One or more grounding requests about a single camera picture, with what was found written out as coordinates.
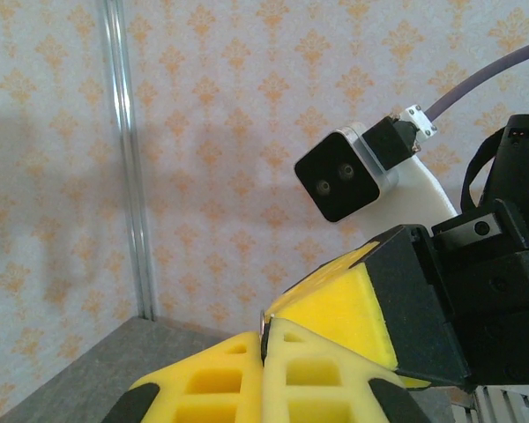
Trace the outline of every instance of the cable connector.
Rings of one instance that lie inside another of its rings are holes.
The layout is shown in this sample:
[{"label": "cable connector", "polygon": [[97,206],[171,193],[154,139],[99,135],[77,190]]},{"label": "cable connector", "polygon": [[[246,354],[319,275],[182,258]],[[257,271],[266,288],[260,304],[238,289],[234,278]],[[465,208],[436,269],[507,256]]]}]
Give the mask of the cable connector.
[{"label": "cable connector", "polygon": [[421,150],[420,144],[424,143],[437,133],[437,127],[425,116],[421,106],[414,104],[399,114],[399,120],[411,122],[417,128],[415,134],[416,152]]}]

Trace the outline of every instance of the yellow foam pad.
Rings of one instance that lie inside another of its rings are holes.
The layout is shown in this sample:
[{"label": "yellow foam pad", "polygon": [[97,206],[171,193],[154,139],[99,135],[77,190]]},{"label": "yellow foam pad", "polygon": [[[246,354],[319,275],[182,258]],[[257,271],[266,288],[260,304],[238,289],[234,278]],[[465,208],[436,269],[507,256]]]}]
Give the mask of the yellow foam pad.
[{"label": "yellow foam pad", "polygon": [[260,423],[263,365],[256,332],[230,338],[136,381],[160,392],[142,423]]},{"label": "yellow foam pad", "polygon": [[394,370],[398,361],[364,263],[349,267],[378,245],[371,242],[305,278],[266,311]]},{"label": "yellow foam pad", "polygon": [[388,423],[369,387],[390,370],[285,319],[273,318],[263,374],[263,423]]}]

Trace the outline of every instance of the metal frame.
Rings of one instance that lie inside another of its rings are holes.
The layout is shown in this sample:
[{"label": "metal frame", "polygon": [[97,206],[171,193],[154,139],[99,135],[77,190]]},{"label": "metal frame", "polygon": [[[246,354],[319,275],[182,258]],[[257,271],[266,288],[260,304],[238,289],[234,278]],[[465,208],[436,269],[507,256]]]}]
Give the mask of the metal frame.
[{"label": "metal frame", "polygon": [[145,220],[145,195],[141,179],[122,1],[103,0],[102,7],[114,94],[115,119],[123,154],[129,209],[127,227],[130,258],[138,299],[138,315],[154,321],[156,314],[153,298],[153,273]]}]

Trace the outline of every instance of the patterned wallpaper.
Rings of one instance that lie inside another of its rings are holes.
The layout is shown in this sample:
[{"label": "patterned wallpaper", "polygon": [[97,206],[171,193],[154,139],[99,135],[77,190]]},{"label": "patterned wallpaper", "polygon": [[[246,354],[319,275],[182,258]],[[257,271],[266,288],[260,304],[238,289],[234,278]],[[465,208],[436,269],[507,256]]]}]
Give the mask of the patterned wallpaper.
[{"label": "patterned wallpaper", "polygon": [[[369,235],[304,194],[293,164],[312,145],[427,108],[529,42],[529,0],[125,4],[159,311],[228,332]],[[529,113],[529,63],[437,121],[421,159],[455,204],[477,145],[515,112]]]},{"label": "patterned wallpaper", "polygon": [[102,31],[0,0],[0,415],[137,313]]}]

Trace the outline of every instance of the purple cable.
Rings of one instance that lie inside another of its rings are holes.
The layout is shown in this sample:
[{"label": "purple cable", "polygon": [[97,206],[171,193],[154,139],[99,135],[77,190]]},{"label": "purple cable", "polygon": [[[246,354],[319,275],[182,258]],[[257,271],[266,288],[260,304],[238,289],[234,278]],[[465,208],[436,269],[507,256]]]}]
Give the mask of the purple cable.
[{"label": "purple cable", "polygon": [[447,108],[462,99],[478,85],[488,81],[498,73],[509,69],[511,66],[520,64],[527,59],[529,59],[529,45],[522,47],[519,50],[513,51],[500,59],[497,59],[495,62],[489,64],[485,68],[478,70],[476,73],[452,88],[448,93],[437,100],[433,106],[428,108],[425,111],[425,115],[431,122],[433,122]]}]

